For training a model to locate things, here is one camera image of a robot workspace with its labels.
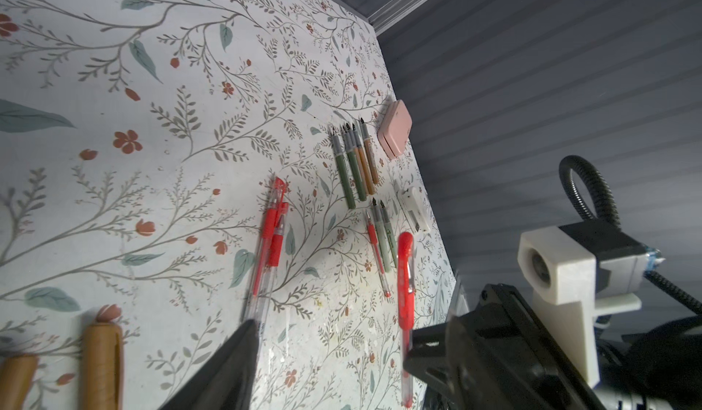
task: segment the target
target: red flower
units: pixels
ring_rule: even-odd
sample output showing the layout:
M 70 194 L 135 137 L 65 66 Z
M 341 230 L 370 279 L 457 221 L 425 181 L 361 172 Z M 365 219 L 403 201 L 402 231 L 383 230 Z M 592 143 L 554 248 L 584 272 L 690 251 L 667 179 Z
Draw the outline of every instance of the red flower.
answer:
M 132 89 L 125 89 L 125 90 L 124 90 L 124 93 L 127 94 L 127 96 L 128 96 L 129 98 L 132 98 L 132 99 L 134 99 L 134 100 L 140 100 L 140 99 L 141 99 L 141 96 L 139 96 L 139 94 L 137 94 L 137 93 L 136 93 L 134 90 L 132 90 Z
M 234 94 L 234 88 L 232 87 L 231 83 L 222 81 L 222 87 L 224 87 L 224 89 L 222 89 L 222 92 L 227 94 L 227 98 Z
M 136 142 L 139 135 L 134 130 L 128 130 L 127 134 L 115 132 L 114 137 L 116 139 L 112 142 L 112 145 L 115 148 L 121 148 L 124 154 L 129 154 L 134 150 L 141 151 L 143 148 L 139 142 Z
M 78 154 L 78 156 L 80 156 L 80 158 L 83 160 L 95 159 L 95 156 L 97 156 L 97 155 L 98 155 L 98 152 L 95 150 L 91 150 L 90 148 L 87 148 L 87 149 L 81 151 L 80 154 Z
M 285 385 L 288 386 L 288 388 L 292 387 L 293 384 L 295 384 L 295 375 L 297 375 L 297 373 L 298 371 L 296 369 L 288 371 L 287 376 L 285 377 Z
M 136 233 L 142 235 L 143 237 L 150 237 L 152 233 L 156 232 L 156 226 L 153 221 L 148 221 L 144 223 L 144 220 L 139 220 L 136 223 Z
M 62 376 L 58 377 L 58 379 L 56 380 L 56 385 L 65 386 L 66 384 L 70 383 L 71 380 L 75 378 L 75 376 L 75 373 L 64 373 Z
M 16 30 L 19 30 L 20 27 L 12 23 L 10 20 L 10 16 L 7 14 L 0 14 L 0 36 L 2 37 L 10 37 Z
M 224 241 L 217 241 L 215 243 L 215 251 L 217 252 L 217 255 L 224 255 L 227 253 L 227 243 Z

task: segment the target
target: floral wallpaper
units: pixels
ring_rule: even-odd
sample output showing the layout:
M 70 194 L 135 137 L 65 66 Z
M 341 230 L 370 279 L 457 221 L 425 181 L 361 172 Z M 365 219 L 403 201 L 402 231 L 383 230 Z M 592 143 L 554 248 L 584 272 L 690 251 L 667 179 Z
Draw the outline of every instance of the floral wallpaper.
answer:
M 77 407 L 82 328 L 112 303 L 124 408 L 173 396 L 240 324 L 274 174 L 291 214 L 251 408 L 399 406 L 396 294 L 327 137 L 377 127 L 394 99 L 368 24 L 329 0 L 0 11 L 0 354 L 41 357 L 26 409 Z M 421 187 L 419 170 L 373 143 L 399 234 L 393 183 Z M 416 241 L 422 327 L 443 321 L 453 275 L 435 222 Z

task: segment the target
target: red pen clip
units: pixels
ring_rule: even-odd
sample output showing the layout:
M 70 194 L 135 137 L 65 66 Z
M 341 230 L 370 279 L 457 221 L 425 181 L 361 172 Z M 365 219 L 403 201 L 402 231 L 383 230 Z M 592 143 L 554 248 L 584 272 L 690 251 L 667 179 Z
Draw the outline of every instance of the red pen clip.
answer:
M 412 328 L 414 327 L 414 238 L 410 232 L 403 232 L 397 240 L 397 315 L 402 329 L 402 363 L 412 348 Z M 410 409 L 413 404 L 412 376 L 402 370 L 400 376 L 402 405 Z

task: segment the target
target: black cable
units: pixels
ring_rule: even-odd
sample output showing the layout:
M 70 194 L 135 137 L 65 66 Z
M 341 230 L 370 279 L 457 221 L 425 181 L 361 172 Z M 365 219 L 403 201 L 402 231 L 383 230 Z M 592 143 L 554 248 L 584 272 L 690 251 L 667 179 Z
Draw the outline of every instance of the black cable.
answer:
M 588 189 L 590 197 L 592 198 L 592 203 L 595 205 L 595 214 L 592 213 L 588 204 L 585 203 L 578 191 L 578 187 L 575 185 L 575 180 L 573 178 L 573 172 L 583 180 L 583 183 Z M 616 203 L 614 202 L 612 192 L 607 182 L 604 181 L 604 178 L 594 165 L 580 156 L 566 156 L 561 160 L 558 166 L 558 176 L 561 179 L 561 184 L 566 191 L 568 200 L 570 200 L 571 204 L 573 204 L 573 207 L 578 212 L 578 215 L 580 215 L 583 220 L 602 219 L 621 230 L 619 212 L 616 209 Z M 645 272 L 644 277 L 690 311 L 695 314 L 702 314 L 702 303 L 693 296 L 690 296 L 683 289 L 680 289 L 680 287 L 670 280 L 666 279 L 662 274 L 652 270 Z M 598 321 L 600 321 L 600 319 L 602 319 L 601 323 L 609 321 L 606 320 L 604 316 L 598 318 Z
M 670 297 L 684 305 L 685 308 L 689 309 L 695 314 L 702 314 L 702 302 L 690 296 L 687 292 L 685 292 L 679 286 L 669 281 L 662 274 L 653 270 L 645 272 L 644 276 L 646 279 L 649 280 L 649 282 L 657 286 L 664 293 L 668 294 Z
M 585 203 L 583 197 L 578 192 L 578 187 L 575 186 L 573 171 L 580 176 L 585 184 L 585 187 L 590 193 L 592 203 L 595 205 L 595 216 L 588 204 Z M 558 166 L 558 176 L 561 179 L 563 189 L 566 191 L 568 200 L 571 201 L 573 207 L 578 212 L 578 215 L 583 220 L 592 220 L 595 218 L 602 219 L 609 224 L 612 224 L 617 229 L 621 230 L 621 222 L 619 222 L 619 212 L 616 210 L 616 203 L 612 192 L 609 190 L 607 182 L 604 181 L 600 172 L 587 160 L 580 156 L 566 156 L 561 160 Z

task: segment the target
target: pen cap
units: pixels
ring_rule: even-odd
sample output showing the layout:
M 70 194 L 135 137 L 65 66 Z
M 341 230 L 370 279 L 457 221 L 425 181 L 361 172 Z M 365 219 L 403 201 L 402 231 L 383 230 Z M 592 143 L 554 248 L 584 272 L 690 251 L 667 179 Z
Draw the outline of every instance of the pen cap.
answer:
M 278 225 L 275 227 L 275 234 L 271 240 L 270 255 L 268 256 L 268 265 L 277 267 L 280 262 L 280 252 L 283 249 L 283 234 L 285 233 L 285 218 L 288 213 L 288 203 L 283 203 L 280 206 L 278 214 Z
M 360 127 L 361 127 L 361 136 L 363 137 L 363 139 L 370 139 L 371 135 L 368 134 L 368 124 L 361 121 Z
M 354 129 L 351 130 L 351 132 L 353 133 L 353 140 L 356 142 L 356 146 L 362 147 L 363 142 L 361 141 L 361 136 L 359 135 L 358 130 L 356 130 L 355 126 L 354 126 Z
M 338 156 L 342 152 L 344 152 L 343 148 L 341 148 L 341 140 L 339 139 L 338 134 L 332 134 L 331 135 L 331 149 L 334 151 L 334 155 Z
M 402 232 L 397 240 L 397 316 L 399 327 L 414 327 L 414 291 L 409 292 L 408 268 L 412 265 L 414 237 L 410 232 Z

